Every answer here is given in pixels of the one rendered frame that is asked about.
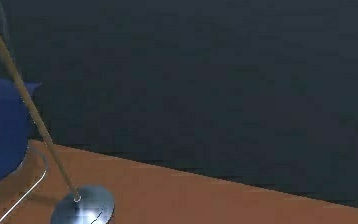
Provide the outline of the blue chair with metal frame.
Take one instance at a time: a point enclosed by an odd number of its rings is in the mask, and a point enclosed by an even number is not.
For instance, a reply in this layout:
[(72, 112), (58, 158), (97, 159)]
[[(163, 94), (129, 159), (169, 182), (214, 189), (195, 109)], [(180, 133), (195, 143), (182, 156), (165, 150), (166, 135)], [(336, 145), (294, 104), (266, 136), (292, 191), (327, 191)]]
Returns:
[[(29, 112), (19, 95), (15, 85), (0, 78), (0, 182), (6, 177), (17, 174), (25, 161), (25, 157), (31, 148), (28, 144)], [(44, 168), (41, 176), (29, 187), (8, 210), (0, 217), (0, 224), (9, 214), (43, 181), (49, 165), (45, 155), (35, 148), (31, 148), (43, 160)], [(9, 188), (3, 194), (0, 185), (0, 196), (7, 196), (13, 192)]]

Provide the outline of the floor lamp with metal base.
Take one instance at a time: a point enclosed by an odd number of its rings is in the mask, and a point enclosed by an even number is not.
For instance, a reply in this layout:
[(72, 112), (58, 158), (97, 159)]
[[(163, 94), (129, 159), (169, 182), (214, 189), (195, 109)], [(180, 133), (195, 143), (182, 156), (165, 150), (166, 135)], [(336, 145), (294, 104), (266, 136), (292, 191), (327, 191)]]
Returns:
[(53, 143), (1, 35), (0, 59), (11, 75), (23, 103), (28, 108), (45, 146), (70, 191), (56, 204), (50, 218), (50, 224), (109, 224), (115, 211), (115, 200), (112, 193), (102, 186), (85, 185), (75, 187), (73, 185), (58, 156), (56, 145)]

